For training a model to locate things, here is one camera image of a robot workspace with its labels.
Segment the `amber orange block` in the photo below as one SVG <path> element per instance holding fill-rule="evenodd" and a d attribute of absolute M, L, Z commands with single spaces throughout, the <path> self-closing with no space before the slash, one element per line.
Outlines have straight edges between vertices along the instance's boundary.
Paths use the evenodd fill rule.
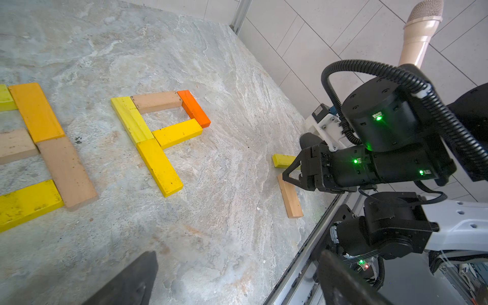
<path fill-rule="evenodd" d="M 34 143 L 64 137 L 41 86 L 27 83 L 8 87 Z"/>

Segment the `yellow block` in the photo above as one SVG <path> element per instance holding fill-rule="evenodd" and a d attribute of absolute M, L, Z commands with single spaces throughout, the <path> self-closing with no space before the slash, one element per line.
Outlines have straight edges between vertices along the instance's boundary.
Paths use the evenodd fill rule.
<path fill-rule="evenodd" d="M 53 180 L 1 196 L 1 232 L 64 206 Z"/>
<path fill-rule="evenodd" d="M 130 97 L 112 98 L 111 105 L 134 145 L 154 138 Z"/>
<path fill-rule="evenodd" d="M 139 142 L 136 147 L 165 198 L 184 187 L 156 139 Z"/>
<path fill-rule="evenodd" d="M 0 85 L 0 111 L 14 111 L 17 109 L 18 107 L 8 87 L 4 84 Z"/>
<path fill-rule="evenodd" d="M 180 144 L 201 135 L 203 128 L 195 119 L 184 121 L 169 127 L 154 131 L 152 134 L 162 149 Z"/>
<path fill-rule="evenodd" d="M 273 165 L 278 169 L 286 169 L 293 164 L 295 156 L 274 154 L 272 156 Z"/>

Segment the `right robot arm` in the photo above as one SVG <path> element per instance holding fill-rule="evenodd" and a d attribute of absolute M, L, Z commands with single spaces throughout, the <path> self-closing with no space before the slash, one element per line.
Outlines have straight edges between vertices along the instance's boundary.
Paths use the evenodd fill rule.
<path fill-rule="evenodd" d="M 487 179 L 487 86 L 445 105 L 413 64 L 369 60 L 328 65 L 321 83 L 352 146 L 333 151 L 312 133 L 282 179 L 307 191 L 359 192 L 363 216 L 349 213 L 325 231 L 314 261 L 328 250 L 348 267 L 365 271 L 370 258 L 385 279 L 385 261 L 427 253 L 431 272 L 442 263 L 487 261 L 487 216 L 469 219 L 461 202 L 426 186 L 445 186 L 461 166 L 473 181 Z"/>

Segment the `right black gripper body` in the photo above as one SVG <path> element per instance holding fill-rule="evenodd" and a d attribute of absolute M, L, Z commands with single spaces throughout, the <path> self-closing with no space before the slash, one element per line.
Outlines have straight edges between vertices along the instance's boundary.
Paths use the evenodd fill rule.
<path fill-rule="evenodd" d="M 325 141 L 312 133 L 303 134 L 299 143 L 300 188 L 326 193 L 377 189 L 372 153 L 364 146 L 332 152 Z"/>

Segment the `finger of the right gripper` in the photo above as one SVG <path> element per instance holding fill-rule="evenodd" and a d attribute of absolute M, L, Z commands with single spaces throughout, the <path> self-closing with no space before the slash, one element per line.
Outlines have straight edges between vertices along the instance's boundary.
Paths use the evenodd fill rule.
<path fill-rule="evenodd" d="M 314 190 L 314 178 L 310 169 L 311 149 L 303 149 L 284 170 L 282 179 L 303 190 Z"/>

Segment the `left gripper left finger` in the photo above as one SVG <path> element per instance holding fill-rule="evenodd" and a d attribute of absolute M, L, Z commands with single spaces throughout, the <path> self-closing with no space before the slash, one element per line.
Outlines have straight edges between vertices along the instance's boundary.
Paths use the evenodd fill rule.
<path fill-rule="evenodd" d="M 157 272 L 156 252 L 144 252 L 83 304 L 149 304 Z"/>

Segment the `tan block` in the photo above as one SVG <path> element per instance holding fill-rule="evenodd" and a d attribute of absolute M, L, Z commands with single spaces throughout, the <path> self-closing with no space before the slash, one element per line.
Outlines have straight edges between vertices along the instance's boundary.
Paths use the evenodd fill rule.
<path fill-rule="evenodd" d="M 285 182 L 282 174 L 278 175 L 278 184 L 282 193 L 283 202 L 290 219 L 298 219 L 304 216 L 295 185 Z"/>
<path fill-rule="evenodd" d="M 38 148 L 25 128 L 1 133 L 0 165 L 39 154 Z"/>
<path fill-rule="evenodd" d="M 68 137 L 38 142 L 37 146 L 67 209 L 76 210 L 98 199 Z"/>
<path fill-rule="evenodd" d="M 130 98 L 141 114 L 179 108 L 183 103 L 176 91 L 134 95 Z"/>

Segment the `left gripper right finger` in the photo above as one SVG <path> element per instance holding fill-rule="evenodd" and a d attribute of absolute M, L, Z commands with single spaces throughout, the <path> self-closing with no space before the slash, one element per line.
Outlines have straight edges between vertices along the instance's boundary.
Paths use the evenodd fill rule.
<path fill-rule="evenodd" d="M 320 254 L 318 279 L 326 304 L 391 304 L 328 250 Z"/>

